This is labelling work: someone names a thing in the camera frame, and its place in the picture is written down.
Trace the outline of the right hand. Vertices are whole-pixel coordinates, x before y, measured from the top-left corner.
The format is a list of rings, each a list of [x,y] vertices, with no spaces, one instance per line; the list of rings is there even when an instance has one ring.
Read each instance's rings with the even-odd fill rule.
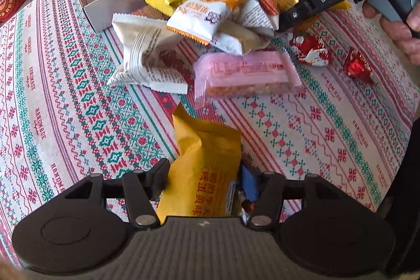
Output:
[[[400,49],[407,59],[414,65],[419,66],[420,62],[420,40],[412,35],[411,31],[419,32],[420,26],[420,7],[419,1],[416,2],[411,13],[408,15],[407,23],[391,22],[383,15],[380,15],[379,25],[388,35],[394,45]]]

